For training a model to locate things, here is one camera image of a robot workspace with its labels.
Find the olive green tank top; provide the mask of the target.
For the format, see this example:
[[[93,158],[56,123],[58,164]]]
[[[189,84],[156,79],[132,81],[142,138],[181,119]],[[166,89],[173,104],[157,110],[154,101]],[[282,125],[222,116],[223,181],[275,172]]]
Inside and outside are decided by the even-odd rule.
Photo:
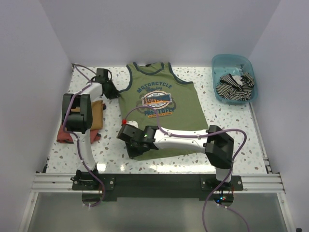
[[[136,121],[140,129],[157,122],[172,130],[208,129],[194,83],[178,78],[170,63],[126,67],[130,81],[118,99],[122,118]]]

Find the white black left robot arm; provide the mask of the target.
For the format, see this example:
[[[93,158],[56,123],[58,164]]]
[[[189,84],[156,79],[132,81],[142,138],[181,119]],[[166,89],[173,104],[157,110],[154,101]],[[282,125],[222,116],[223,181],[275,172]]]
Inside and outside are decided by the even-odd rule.
[[[112,81],[111,71],[98,68],[85,87],[75,93],[66,93],[62,98],[62,129],[73,137],[81,162],[78,170],[81,172],[97,168],[90,142],[90,128],[93,123],[91,103],[103,95],[110,100],[120,96]]]

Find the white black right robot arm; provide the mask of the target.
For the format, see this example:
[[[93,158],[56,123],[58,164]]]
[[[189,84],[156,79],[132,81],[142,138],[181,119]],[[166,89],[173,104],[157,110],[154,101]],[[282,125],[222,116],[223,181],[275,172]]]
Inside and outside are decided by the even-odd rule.
[[[221,190],[232,185],[232,157],[234,139],[220,127],[210,125],[207,130],[171,130],[146,126],[141,130],[130,124],[122,125],[117,138],[124,141],[134,158],[150,150],[177,148],[204,153],[215,167],[215,184]]]

